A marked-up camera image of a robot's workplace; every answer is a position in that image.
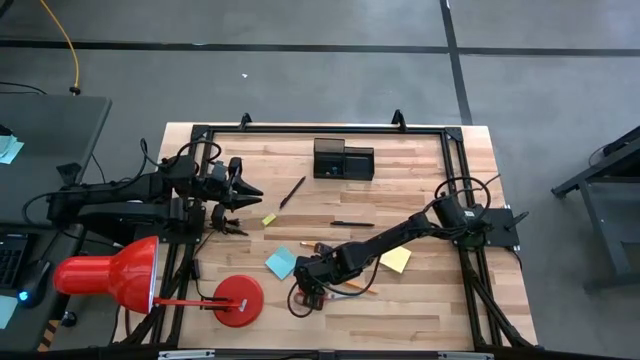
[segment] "black box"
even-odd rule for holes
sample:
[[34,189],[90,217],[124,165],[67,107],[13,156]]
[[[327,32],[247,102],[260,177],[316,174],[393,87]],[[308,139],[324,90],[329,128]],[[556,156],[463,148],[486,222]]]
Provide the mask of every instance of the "black box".
[[313,141],[313,177],[371,180],[375,173],[373,148],[344,146],[344,139]]

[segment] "lamp base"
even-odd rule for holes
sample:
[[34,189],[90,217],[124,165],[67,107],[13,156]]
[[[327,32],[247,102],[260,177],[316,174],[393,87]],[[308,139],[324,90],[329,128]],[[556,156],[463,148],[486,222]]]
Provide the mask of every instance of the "lamp base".
[[242,302],[240,308],[214,310],[213,313],[221,324],[229,327],[243,327],[258,318],[264,305],[264,293],[258,282],[246,275],[234,275],[224,279],[213,297],[225,297]]

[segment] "lamp shade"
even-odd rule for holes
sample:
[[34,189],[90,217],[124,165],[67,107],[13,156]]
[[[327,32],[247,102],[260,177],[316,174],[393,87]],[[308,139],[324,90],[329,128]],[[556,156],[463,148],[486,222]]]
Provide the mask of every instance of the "lamp shade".
[[53,284],[67,295],[111,294],[125,308],[148,314],[153,306],[158,237],[137,240],[114,256],[76,256],[63,261]]

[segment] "wooden table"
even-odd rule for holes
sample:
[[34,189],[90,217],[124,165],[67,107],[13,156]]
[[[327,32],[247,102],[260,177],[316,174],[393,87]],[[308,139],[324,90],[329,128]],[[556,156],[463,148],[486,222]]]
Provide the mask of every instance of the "wooden table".
[[[167,124],[160,156],[170,157],[189,141],[193,123]],[[463,127],[466,153],[472,176],[486,181],[497,174],[487,127]],[[367,350],[464,350],[472,349],[471,332],[458,253],[447,241],[435,238],[414,240],[407,245],[413,254],[403,274],[380,266],[372,289],[355,299],[328,303],[305,319],[289,314],[286,296],[293,276],[279,280],[264,265],[281,245],[295,255],[310,255],[300,241],[322,241],[329,245],[364,241],[407,219],[433,198],[444,177],[441,145],[429,135],[341,134],[347,146],[375,148],[373,181],[314,179],[313,139],[331,134],[224,134],[215,135],[225,163],[232,156],[243,160],[243,178],[264,192],[263,202],[235,212],[250,236],[213,234],[198,254],[202,279],[200,288],[212,294],[220,281],[245,274],[262,285],[265,294],[260,317],[246,328],[221,325],[212,313],[186,308],[181,347],[206,348],[330,348]],[[278,211],[280,201],[302,176],[306,182],[289,203]],[[492,207],[504,204],[500,179],[489,188]],[[476,192],[476,201],[484,203]],[[211,211],[215,203],[207,204]],[[275,213],[277,219],[264,228],[261,219]],[[437,221],[432,211],[428,214]],[[333,220],[375,223],[372,229],[330,227]],[[160,254],[165,258],[166,247]],[[487,260],[494,296],[504,313],[530,342],[535,332],[522,274],[513,254],[487,248]],[[358,279],[371,276],[368,268]],[[195,284],[187,299],[199,298]],[[489,339],[486,312],[479,305],[485,339]],[[170,313],[163,338],[168,333]],[[135,322],[142,315],[132,316]],[[124,337],[122,314],[115,339]]]

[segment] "red desk lamp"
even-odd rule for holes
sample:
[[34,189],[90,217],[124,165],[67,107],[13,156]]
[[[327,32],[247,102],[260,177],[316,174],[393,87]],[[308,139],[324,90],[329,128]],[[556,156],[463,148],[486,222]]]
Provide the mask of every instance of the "red desk lamp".
[[118,304],[142,314],[148,314],[154,304],[215,307],[216,318],[231,327],[250,324],[262,311],[262,288],[244,275],[231,276],[218,285],[213,297],[221,301],[154,297],[157,263],[158,237],[150,236],[113,256],[71,257],[56,268],[53,284],[67,295],[109,293]]

